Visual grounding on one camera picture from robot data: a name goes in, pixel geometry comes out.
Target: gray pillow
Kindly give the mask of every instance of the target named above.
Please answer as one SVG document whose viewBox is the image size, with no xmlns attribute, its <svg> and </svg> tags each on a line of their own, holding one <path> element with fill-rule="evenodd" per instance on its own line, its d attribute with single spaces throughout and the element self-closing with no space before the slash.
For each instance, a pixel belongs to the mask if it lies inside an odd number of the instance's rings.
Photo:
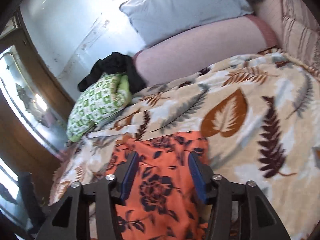
<svg viewBox="0 0 320 240">
<path fill-rule="evenodd" d="M 148 46 L 197 26 L 253 13 L 246 0 L 129 0 L 120 10 Z"/>
</svg>

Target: metal screw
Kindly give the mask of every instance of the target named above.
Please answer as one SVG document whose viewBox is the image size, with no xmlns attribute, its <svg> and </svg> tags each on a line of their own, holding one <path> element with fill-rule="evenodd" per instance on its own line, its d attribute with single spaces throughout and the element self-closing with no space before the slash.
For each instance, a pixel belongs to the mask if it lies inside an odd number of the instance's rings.
<svg viewBox="0 0 320 240">
<path fill-rule="evenodd" d="M 72 187 L 72 188 L 76 188 L 76 187 L 79 187 L 80 185 L 81 185 L 81 182 L 75 181 L 75 182 L 73 182 L 73 183 L 71 184 L 71 187 Z"/>
<path fill-rule="evenodd" d="M 114 174 L 108 174 L 106 176 L 106 180 L 114 180 L 116 178 L 116 176 Z"/>
<path fill-rule="evenodd" d="M 256 183 L 255 181 L 253 181 L 253 180 L 249 180 L 249 181 L 247 182 L 247 184 L 248 184 L 250 187 L 255 187 L 255 186 L 257 185 L 257 183 Z"/>
<path fill-rule="evenodd" d="M 214 175 L 212 176 L 212 179 L 214 179 L 214 180 L 222 180 L 222 176 L 219 175 L 219 174 L 214 174 Z"/>
</svg>

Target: white wall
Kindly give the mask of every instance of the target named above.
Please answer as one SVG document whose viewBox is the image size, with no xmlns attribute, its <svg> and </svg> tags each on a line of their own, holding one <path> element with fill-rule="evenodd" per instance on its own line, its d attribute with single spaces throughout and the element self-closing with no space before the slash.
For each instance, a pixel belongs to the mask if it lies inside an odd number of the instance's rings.
<svg viewBox="0 0 320 240">
<path fill-rule="evenodd" d="M 23 0 L 20 9 L 39 55 L 74 100 L 98 59 L 145 47 L 112 0 Z"/>
</svg>

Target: leaf-patterned blanket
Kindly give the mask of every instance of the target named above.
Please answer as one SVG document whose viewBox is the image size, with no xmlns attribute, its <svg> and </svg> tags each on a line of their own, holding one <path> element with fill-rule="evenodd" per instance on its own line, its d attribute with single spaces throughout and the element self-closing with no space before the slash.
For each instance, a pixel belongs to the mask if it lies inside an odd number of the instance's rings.
<svg viewBox="0 0 320 240">
<path fill-rule="evenodd" d="M 207 137 L 215 173 L 256 181 L 291 238 L 306 238 L 320 219 L 320 72 L 276 50 L 235 56 L 134 95 L 115 122 L 73 147 L 55 174 L 51 202 L 75 180 L 101 178 L 122 134 L 145 141 L 192 130 Z"/>
</svg>

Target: checkered pillow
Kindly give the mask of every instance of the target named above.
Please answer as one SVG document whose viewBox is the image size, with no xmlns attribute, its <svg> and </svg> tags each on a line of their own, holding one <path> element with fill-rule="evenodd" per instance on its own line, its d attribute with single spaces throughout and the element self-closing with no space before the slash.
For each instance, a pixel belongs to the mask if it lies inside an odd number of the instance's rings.
<svg viewBox="0 0 320 240">
<path fill-rule="evenodd" d="M 128 76 L 103 74 L 74 105 L 68 120 L 69 140 L 77 142 L 93 125 L 112 118 L 130 100 Z"/>
</svg>

